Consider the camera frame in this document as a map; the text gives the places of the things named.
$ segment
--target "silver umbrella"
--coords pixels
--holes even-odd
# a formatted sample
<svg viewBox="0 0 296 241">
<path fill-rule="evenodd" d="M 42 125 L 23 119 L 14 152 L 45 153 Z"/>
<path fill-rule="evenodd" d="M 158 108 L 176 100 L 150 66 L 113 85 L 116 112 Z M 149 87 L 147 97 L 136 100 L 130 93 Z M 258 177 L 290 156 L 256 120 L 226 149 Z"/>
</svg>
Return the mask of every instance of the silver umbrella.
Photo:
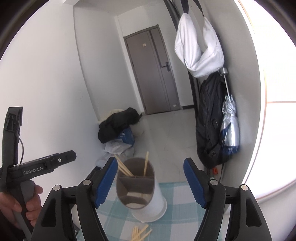
<svg viewBox="0 0 296 241">
<path fill-rule="evenodd" d="M 227 95 L 225 96 L 225 101 L 222 107 L 224 117 L 220 129 L 220 141 L 223 148 L 223 154 L 231 155 L 238 152 L 239 149 L 239 123 L 236 117 L 237 109 L 232 95 L 229 94 L 226 80 L 226 74 L 228 74 L 228 71 L 226 68 L 222 68 L 219 72 L 221 76 L 224 76 L 227 89 Z"/>
</svg>

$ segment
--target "ceiling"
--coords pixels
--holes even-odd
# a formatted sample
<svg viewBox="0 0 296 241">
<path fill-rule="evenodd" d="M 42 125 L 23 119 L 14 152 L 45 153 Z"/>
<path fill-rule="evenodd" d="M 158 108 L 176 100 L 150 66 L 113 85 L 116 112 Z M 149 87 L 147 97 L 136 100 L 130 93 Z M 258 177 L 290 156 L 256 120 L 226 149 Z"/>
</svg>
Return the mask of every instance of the ceiling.
<svg viewBox="0 0 296 241">
<path fill-rule="evenodd" d="M 75 7 L 95 8 L 112 15 L 120 15 L 136 7 L 162 0 L 80 0 Z"/>
</svg>

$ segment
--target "human hand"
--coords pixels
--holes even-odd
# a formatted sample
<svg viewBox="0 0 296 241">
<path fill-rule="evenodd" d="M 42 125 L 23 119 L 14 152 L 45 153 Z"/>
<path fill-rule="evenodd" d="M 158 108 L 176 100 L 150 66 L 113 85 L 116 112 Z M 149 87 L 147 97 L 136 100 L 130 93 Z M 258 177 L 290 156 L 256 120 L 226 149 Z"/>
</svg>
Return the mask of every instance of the human hand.
<svg viewBox="0 0 296 241">
<path fill-rule="evenodd" d="M 30 220 L 31 225 L 34 227 L 41 211 L 41 200 L 38 194 L 43 193 L 43 188 L 35 185 L 33 198 L 26 203 L 26 217 Z M 20 229 L 20 225 L 13 215 L 13 211 L 20 213 L 22 207 L 19 202 L 8 193 L 0 193 L 0 210 L 3 215 L 11 222 L 14 226 Z"/>
</svg>

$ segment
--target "baseboard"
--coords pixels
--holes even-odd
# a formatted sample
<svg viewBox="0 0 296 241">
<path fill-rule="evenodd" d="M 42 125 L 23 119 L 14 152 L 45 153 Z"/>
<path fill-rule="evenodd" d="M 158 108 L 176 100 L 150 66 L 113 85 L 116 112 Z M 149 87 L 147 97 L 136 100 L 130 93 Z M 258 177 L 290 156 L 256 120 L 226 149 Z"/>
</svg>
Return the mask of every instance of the baseboard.
<svg viewBox="0 0 296 241">
<path fill-rule="evenodd" d="M 182 109 L 183 110 L 186 110 L 186 109 L 193 109 L 194 108 L 194 105 L 185 105 L 185 106 L 182 106 Z"/>
</svg>

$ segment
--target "door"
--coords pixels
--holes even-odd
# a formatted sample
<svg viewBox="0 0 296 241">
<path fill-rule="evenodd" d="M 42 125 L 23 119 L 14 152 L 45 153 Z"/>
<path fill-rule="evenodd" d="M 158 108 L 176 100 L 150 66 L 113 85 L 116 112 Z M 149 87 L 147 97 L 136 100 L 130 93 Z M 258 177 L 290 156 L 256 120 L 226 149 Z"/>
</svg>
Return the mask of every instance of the door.
<svg viewBox="0 0 296 241">
<path fill-rule="evenodd" d="M 179 110 L 176 85 L 158 27 L 126 37 L 146 114 Z"/>
</svg>

